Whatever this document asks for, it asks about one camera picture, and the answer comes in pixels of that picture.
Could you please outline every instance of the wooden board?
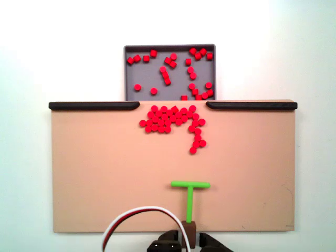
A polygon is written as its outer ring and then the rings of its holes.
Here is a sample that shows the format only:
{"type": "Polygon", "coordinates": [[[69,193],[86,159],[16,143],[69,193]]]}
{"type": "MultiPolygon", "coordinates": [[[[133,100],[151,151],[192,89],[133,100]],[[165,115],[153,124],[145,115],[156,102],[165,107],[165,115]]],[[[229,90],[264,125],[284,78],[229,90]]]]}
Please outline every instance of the wooden board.
{"type": "MultiPolygon", "coordinates": [[[[210,182],[195,190],[198,231],[294,230],[295,112],[213,110],[205,101],[141,101],[130,111],[52,111],[55,232],[103,232],[119,214],[162,206],[185,219],[186,189],[173,180],[210,182]],[[188,123],[146,134],[152,105],[194,104],[207,146],[189,154],[188,123]]],[[[126,220],[118,232],[176,228],[161,213],[126,220]]]]}

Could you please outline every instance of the green t-shaped pusher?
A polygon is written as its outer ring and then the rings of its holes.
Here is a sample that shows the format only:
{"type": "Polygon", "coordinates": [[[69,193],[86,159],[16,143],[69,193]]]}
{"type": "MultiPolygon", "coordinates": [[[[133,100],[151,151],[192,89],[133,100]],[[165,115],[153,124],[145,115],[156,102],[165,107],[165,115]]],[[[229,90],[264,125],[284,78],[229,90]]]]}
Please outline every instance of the green t-shaped pusher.
{"type": "Polygon", "coordinates": [[[174,186],[174,187],[188,187],[186,222],[191,223],[192,217],[193,217],[194,188],[209,188],[210,183],[208,183],[208,182],[194,182],[194,181],[172,181],[172,186],[174,186]]]}

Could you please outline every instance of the white wall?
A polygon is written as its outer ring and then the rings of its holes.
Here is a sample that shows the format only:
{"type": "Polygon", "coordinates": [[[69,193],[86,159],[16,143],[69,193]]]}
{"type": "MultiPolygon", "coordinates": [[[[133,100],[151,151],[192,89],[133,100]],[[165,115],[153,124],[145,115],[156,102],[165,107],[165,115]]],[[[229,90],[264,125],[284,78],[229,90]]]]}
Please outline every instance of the white wall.
{"type": "MultiPolygon", "coordinates": [[[[0,251],[100,250],[101,234],[53,233],[48,102],[122,100],[124,45],[189,43],[217,46],[219,99],[299,104],[296,231],[214,236],[234,251],[336,251],[335,2],[112,2],[0,1],[0,251]]],[[[156,236],[116,234],[109,249],[156,236]]]]}

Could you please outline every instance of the white cable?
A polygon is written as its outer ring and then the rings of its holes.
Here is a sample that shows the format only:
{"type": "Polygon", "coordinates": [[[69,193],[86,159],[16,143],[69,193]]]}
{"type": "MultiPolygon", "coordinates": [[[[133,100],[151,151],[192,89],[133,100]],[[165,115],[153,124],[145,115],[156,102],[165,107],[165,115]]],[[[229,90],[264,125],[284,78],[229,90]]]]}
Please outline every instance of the white cable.
{"type": "Polygon", "coordinates": [[[104,243],[105,237],[108,234],[109,230],[115,225],[115,223],[119,219],[121,219],[125,215],[131,214],[133,212],[141,211],[141,210],[146,210],[146,209],[160,210],[160,211],[163,211],[166,214],[170,215],[177,222],[177,224],[179,225],[179,227],[180,227],[180,229],[182,231],[182,234],[183,234],[183,237],[184,237],[184,240],[185,240],[185,246],[186,246],[187,252],[191,252],[190,244],[189,244],[189,240],[188,240],[187,234],[186,234],[185,229],[184,229],[182,223],[180,222],[180,220],[172,212],[170,212],[169,210],[167,210],[167,209],[165,209],[163,207],[160,207],[160,206],[141,206],[141,207],[137,207],[137,208],[128,210],[128,211],[124,212],[123,214],[119,215],[117,218],[114,219],[114,221],[111,222],[111,224],[109,225],[109,227],[105,230],[105,232],[103,234],[103,241],[102,241],[102,246],[101,247],[103,248],[103,243],[104,243]]]}

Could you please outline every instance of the red puck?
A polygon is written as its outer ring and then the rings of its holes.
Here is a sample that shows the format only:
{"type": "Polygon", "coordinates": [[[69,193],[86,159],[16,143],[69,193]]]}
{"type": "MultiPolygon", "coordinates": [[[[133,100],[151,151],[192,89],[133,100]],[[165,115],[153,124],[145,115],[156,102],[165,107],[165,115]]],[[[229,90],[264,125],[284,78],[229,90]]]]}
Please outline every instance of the red puck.
{"type": "Polygon", "coordinates": [[[160,111],[161,111],[162,113],[166,113],[167,110],[168,110],[168,108],[167,108],[166,106],[162,106],[161,109],[160,109],[160,111]]]}
{"type": "Polygon", "coordinates": [[[164,126],[160,126],[157,131],[159,133],[164,133],[164,126]]]}
{"type": "Polygon", "coordinates": [[[195,141],[200,141],[202,139],[201,135],[196,135],[195,136],[195,141]]]}
{"type": "Polygon", "coordinates": [[[141,57],[140,57],[139,54],[137,54],[137,55],[134,56],[134,61],[135,62],[139,62],[140,60],[141,60],[141,57]]]}
{"type": "Polygon", "coordinates": [[[200,140],[199,145],[200,145],[200,147],[204,147],[206,145],[205,140],[200,140]]]}
{"type": "Polygon", "coordinates": [[[140,127],[145,127],[146,126],[146,121],[145,120],[141,120],[139,122],[139,125],[140,125],[140,127]]]}
{"type": "Polygon", "coordinates": [[[172,62],[170,62],[169,65],[170,65],[170,67],[175,68],[177,66],[177,63],[172,61],[172,62]]]}
{"type": "Polygon", "coordinates": [[[132,58],[132,57],[129,57],[128,59],[127,59],[127,62],[128,62],[128,64],[133,64],[134,63],[134,59],[132,58]]]}
{"type": "Polygon", "coordinates": [[[171,117],[173,115],[173,110],[168,109],[167,110],[167,116],[171,117]]]}
{"type": "Polygon", "coordinates": [[[164,121],[162,119],[159,119],[159,121],[157,122],[157,124],[159,126],[164,126],[164,121]]]}
{"type": "Polygon", "coordinates": [[[162,66],[162,67],[160,67],[160,73],[164,73],[164,72],[166,72],[167,70],[166,70],[166,68],[164,67],[164,66],[162,66]]]}
{"type": "Polygon", "coordinates": [[[151,94],[152,94],[152,95],[156,95],[157,92],[158,92],[158,90],[157,90],[156,88],[152,88],[152,89],[151,89],[151,94]]]}
{"type": "Polygon", "coordinates": [[[169,58],[169,57],[166,57],[165,59],[164,59],[164,62],[166,63],[166,64],[170,64],[170,62],[172,62],[172,59],[171,58],[169,58]]]}
{"type": "Polygon", "coordinates": [[[188,110],[187,110],[186,108],[181,108],[181,109],[180,109],[180,112],[181,112],[182,114],[187,114],[187,111],[188,111],[188,110]]]}
{"type": "Polygon", "coordinates": [[[190,90],[194,90],[195,88],[196,88],[195,83],[190,83],[190,84],[189,84],[189,89],[190,89],[190,90]]]}
{"type": "Polygon", "coordinates": [[[192,91],[192,94],[193,94],[193,96],[198,95],[198,89],[195,88],[195,89],[192,91]]]}
{"type": "Polygon", "coordinates": [[[189,50],[189,53],[190,53],[191,55],[195,55],[196,52],[197,52],[196,48],[191,48],[191,49],[189,50]]]}
{"type": "Polygon", "coordinates": [[[166,78],[164,80],[164,83],[166,84],[166,86],[169,86],[172,82],[171,82],[170,78],[166,78]]]}
{"type": "Polygon", "coordinates": [[[149,55],[144,55],[142,57],[143,62],[149,62],[149,55]]]}
{"type": "Polygon", "coordinates": [[[200,126],[203,126],[205,124],[205,120],[204,119],[199,119],[198,121],[200,126]]]}
{"type": "Polygon", "coordinates": [[[170,126],[172,124],[171,120],[167,119],[164,121],[164,125],[170,126]]]}
{"type": "Polygon", "coordinates": [[[194,148],[198,148],[198,147],[200,147],[200,143],[199,143],[198,141],[194,141],[194,142],[193,142],[193,147],[194,147],[194,148]]]}
{"type": "Polygon", "coordinates": [[[191,65],[191,59],[185,59],[185,65],[190,66],[191,65]]]}
{"type": "Polygon", "coordinates": [[[158,110],[157,112],[155,112],[155,115],[156,115],[157,117],[161,117],[161,116],[162,116],[162,112],[161,112],[160,110],[158,110]]]}
{"type": "Polygon", "coordinates": [[[188,67],[187,72],[188,72],[188,74],[192,74],[194,72],[194,68],[193,67],[188,67]]]}
{"type": "Polygon", "coordinates": [[[156,105],[153,105],[153,106],[151,107],[151,110],[152,110],[153,112],[157,112],[158,107],[157,107],[156,105]]]}
{"type": "Polygon", "coordinates": [[[204,48],[202,48],[199,52],[202,56],[206,55],[206,50],[204,48]]]}
{"type": "Polygon", "coordinates": [[[155,58],[158,54],[156,50],[151,50],[151,57],[155,58]]]}
{"type": "Polygon", "coordinates": [[[161,116],[162,120],[165,121],[168,119],[168,115],[166,113],[162,114],[161,116]]]}
{"type": "Polygon", "coordinates": [[[189,130],[190,133],[194,133],[195,132],[195,127],[190,125],[188,130],[189,130]]]}
{"type": "Polygon", "coordinates": [[[200,118],[199,116],[200,116],[199,114],[194,113],[194,114],[193,114],[193,119],[194,119],[194,120],[198,120],[198,119],[200,118]]]}
{"type": "Polygon", "coordinates": [[[152,120],[153,120],[154,123],[157,123],[159,121],[159,117],[154,116],[152,120]]]}
{"type": "Polygon", "coordinates": [[[207,91],[207,94],[208,94],[209,97],[211,97],[211,96],[214,95],[214,92],[213,92],[213,90],[208,90],[208,91],[207,91]]]}
{"type": "Polygon", "coordinates": [[[192,113],[192,111],[188,111],[188,112],[187,112],[187,117],[188,117],[188,118],[193,117],[193,113],[192,113]]]}
{"type": "Polygon", "coordinates": [[[188,117],[184,114],[182,117],[181,117],[181,120],[182,122],[186,122],[188,120],[188,117]]]}
{"type": "Polygon", "coordinates": [[[162,77],[165,80],[165,79],[169,78],[169,74],[167,72],[163,72],[162,77]]]}
{"type": "Polygon", "coordinates": [[[195,59],[196,59],[196,60],[200,60],[201,57],[202,57],[202,55],[201,55],[200,53],[196,53],[196,54],[195,54],[195,59]]]}
{"type": "Polygon", "coordinates": [[[166,128],[164,128],[164,131],[166,133],[170,133],[170,132],[172,132],[172,128],[170,128],[170,126],[167,126],[166,128]]]}
{"type": "Polygon", "coordinates": [[[169,119],[170,119],[171,122],[176,122],[176,116],[175,115],[172,115],[169,119]]]}
{"type": "Polygon", "coordinates": [[[195,147],[191,147],[189,151],[191,154],[196,154],[197,149],[195,147]]]}
{"type": "Polygon", "coordinates": [[[189,107],[189,110],[190,110],[191,112],[195,112],[195,111],[196,111],[196,106],[195,106],[195,105],[191,105],[191,106],[189,107]]]}
{"type": "Polygon", "coordinates": [[[206,59],[207,60],[212,60],[213,59],[213,54],[211,52],[208,52],[207,55],[206,55],[206,59]]]}
{"type": "Polygon", "coordinates": [[[177,54],[173,52],[172,54],[170,54],[170,58],[172,60],[176,60],[177,59],[177,54]]]}
{"type": "Polygon", "coordinates": [[[211,82],[207,82],[207,83],[205,84],[205,87],[206,87],[207,89],[212,88],[212,83],[211,83],[211,82]]]}
{"type": "Polygon", "coordinates": [[[149,111],[149,112],[147,113],[147,116],[148,116],[148,118],[153,118],[153,117],[154,117],[154,112],[149,111]]]}
{"type": "Polygon", "coordinates": [[[146,131],[146,133],[151,133],[152,132],[152,127],[146,126],[145,131],[146,131]]]}
{"type": "Polygon", "coordinates": [[[194,121],[192,122],[192,126],[197,127],[197,126],[198,126],[198,121],[197,121],[197,120],[194,120],[194,121]]]}
{"type": "Polygon", "coordinates": [[[134,89],[135,89],[135,91],[140,91],[141,86],[139,84],[135,84],[134,89]]]}
{"type": "Polygon", "coordinates": [[[153,121],[152,121],[152,120],[150,120],[150,119],[147,120],[147,122],[146,122],[146,125],[147,125],[147,126],[152,126],[152,124],[153,124],[153,121]]]}
{"type": "Polygon", "coordinates": [[[175,116],[176,116],[176,118],[181,118],[182,117],[182,113],[181,112],[176,112],[175,116]]]}
{"type": "Polygon", "coordinates": [[[180,125],[182,125],[182,119],[180,119],[180,118],[178,118],[178,119],[176,119],[176,125],[177,126],[180,126],[180,125]]]}
{"type": "Polygon", "coordinates": [[[157,124],[153,124],[152,125],[152,131],[158,131],[157,129],[159,128],[159,126],[157,124]]]}
{"type": "Polygon", "coordinates": [[[190,74],[190,78],[191,78],[192,80],[196,79],[196,77],[197,77],[197,74],[196,74],[195,72],[192,72],[192,73],[190,74]]]}
{"type": "Polygon", "coordinates": [[[179,111],[179,109],[177,108],[177,106],[172,107],[172,110],[173,110],[174,114],[179,111]]]}
{"type": "Polygon", "coordinates": [[[202,99],[207,99],[208,98],[208,93],[207,92],[204,92],[203,94],[202,94],[202,99]]]}
{"type": "Polygon", "coordinates": [[[200,128],[195,129],[195,134],[200,135],[202,133],[202,130],[200,128]]]}

